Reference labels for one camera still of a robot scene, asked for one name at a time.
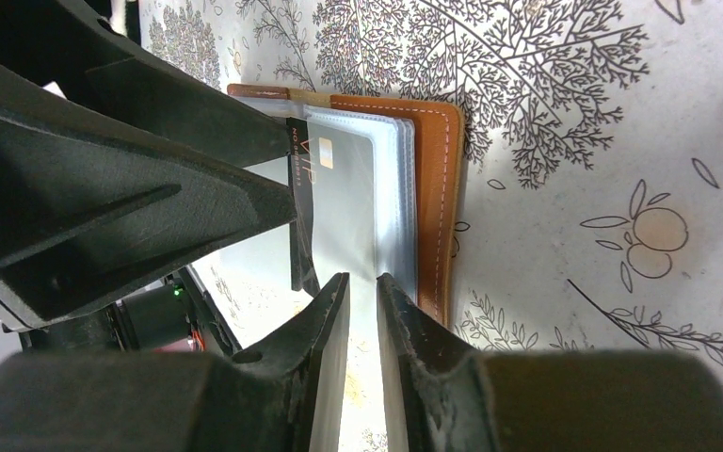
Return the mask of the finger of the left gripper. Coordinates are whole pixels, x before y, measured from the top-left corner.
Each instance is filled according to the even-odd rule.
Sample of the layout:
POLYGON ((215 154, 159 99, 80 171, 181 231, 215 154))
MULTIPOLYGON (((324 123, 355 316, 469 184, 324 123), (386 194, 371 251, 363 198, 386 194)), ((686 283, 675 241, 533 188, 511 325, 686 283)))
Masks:
POLYGON ((12 330, 94 312, 295 215, 286 186, 0 65, 0 320, 12 330))
POLYGON ((286 156, 286 126, 113 30, 106 1, 0 1, 0 64, 107 117, 246 168, 286 156))

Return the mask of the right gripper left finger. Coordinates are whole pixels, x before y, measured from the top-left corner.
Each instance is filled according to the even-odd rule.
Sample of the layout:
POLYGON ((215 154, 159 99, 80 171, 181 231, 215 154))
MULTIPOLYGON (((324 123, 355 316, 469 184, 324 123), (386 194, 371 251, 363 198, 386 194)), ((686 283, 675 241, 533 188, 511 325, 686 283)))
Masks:
POLYGON ((334 451, 350 277, 231 357, 22 352, 0 364, 0 451, 334 451))

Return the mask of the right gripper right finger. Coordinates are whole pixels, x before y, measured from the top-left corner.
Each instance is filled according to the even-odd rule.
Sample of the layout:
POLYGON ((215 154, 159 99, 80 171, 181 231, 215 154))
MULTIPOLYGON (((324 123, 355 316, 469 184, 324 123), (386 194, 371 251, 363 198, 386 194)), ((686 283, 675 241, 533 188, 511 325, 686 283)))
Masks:
POLYGON ((486 352, 377 281, 392 451, 723 451, 723 389, 657 351, 486 352))

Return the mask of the brown leather card holder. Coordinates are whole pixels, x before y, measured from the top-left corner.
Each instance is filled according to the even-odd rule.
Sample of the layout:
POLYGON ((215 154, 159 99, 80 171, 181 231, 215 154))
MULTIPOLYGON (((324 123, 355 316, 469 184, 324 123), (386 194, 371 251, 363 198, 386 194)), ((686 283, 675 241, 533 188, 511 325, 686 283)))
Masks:
POLYGON ((400 282, 410 288, 414 303, 447 327, 454 228, 465 144, 462 110, 447 102, 388 97, 328 94, 304 89, 230 84, 228 94, 242 99, 293 101, 327 107, 352 118, 387 120, 400 127, 395 155, 398 162, 383 158, 380 174, 399 190, 402 217, 407 224, 403 242, 414 252, 410 275, 400 282))

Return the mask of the black VIP card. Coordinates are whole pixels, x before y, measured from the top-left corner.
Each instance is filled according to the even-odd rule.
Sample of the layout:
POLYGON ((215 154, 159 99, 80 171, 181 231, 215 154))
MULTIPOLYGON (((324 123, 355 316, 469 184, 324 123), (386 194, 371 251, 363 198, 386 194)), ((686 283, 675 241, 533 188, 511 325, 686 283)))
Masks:
POLYGON ((374 145, 326 120, 290 117, 290 284, 315 296, 335 273, 361 280, 376 270, 374 145))

